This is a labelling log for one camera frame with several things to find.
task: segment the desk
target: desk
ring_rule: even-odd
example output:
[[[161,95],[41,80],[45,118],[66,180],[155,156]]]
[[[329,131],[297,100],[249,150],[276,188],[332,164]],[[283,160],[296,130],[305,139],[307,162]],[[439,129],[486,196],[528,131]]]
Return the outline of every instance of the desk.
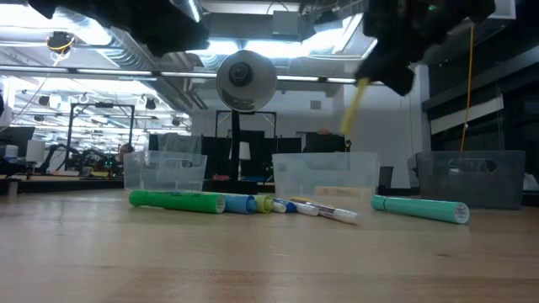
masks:
[[[1,201],[2,303],[539,301],[537,209],[457,226],[355,203],[349,226],[137,209],[121,190]]]

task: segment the green marker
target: green marker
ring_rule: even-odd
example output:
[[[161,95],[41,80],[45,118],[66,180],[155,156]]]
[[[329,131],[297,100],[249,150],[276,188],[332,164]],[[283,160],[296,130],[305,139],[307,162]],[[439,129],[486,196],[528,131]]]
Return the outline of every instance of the green marker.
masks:
[[[371,206],[375,210],[457,224],[466,224],[470,219],[468,206],[461,202],[402,199],[375,195],[372,197]]]
[[[213,193],[162,193],[135,190],[129,195],[133,206],[161,207],[169,210],[188,210],[221,214],[225,210],[225,197]]]

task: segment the white cap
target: white cap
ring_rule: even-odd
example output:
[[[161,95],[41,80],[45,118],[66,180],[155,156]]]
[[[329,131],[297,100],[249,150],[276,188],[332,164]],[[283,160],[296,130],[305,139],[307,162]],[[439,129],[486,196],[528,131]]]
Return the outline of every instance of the white cap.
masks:
[[[303,215],[318,215],[318,208],[310,205],[303,205],[299,203],[294,203],[297,208],[297,212]]]
[[[347,210],[335,210],[334,219],[344,223],[360,224],[360,214]]]
[[[286,213],[286,205],[282,205],[281,203],[273,203],[273,209],[271,210],[284,214]]]

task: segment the yellow marker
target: yellow marker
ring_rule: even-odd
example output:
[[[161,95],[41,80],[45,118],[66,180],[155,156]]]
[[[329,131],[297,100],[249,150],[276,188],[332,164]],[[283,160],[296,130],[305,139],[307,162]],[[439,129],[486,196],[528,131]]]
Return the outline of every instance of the yellow marker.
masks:
[[[354,99],[352,100],[352,104],[350,105],[350,108],[346,110],[346,114],[344,115],[343,125],[341,127],[341,132],[345,135],[348,135],[350,132],[350,129],[352,128],[352,124],[354,123],[355,111],[361,105],[363,94],[365,93],[365,90],[367,89],[369,82],[371,82],[369,78],[362,78],[358,82],[357,91],[355,92]]]

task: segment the gray plastic bin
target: gray plastic bin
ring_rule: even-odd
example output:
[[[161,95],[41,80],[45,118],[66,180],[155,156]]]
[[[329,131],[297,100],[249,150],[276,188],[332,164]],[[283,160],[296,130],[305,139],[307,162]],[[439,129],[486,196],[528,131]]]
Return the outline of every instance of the gray plastic bin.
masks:
[[[421,152],[417,156],[421,197],[518,210],[525,161],[524,151]]]

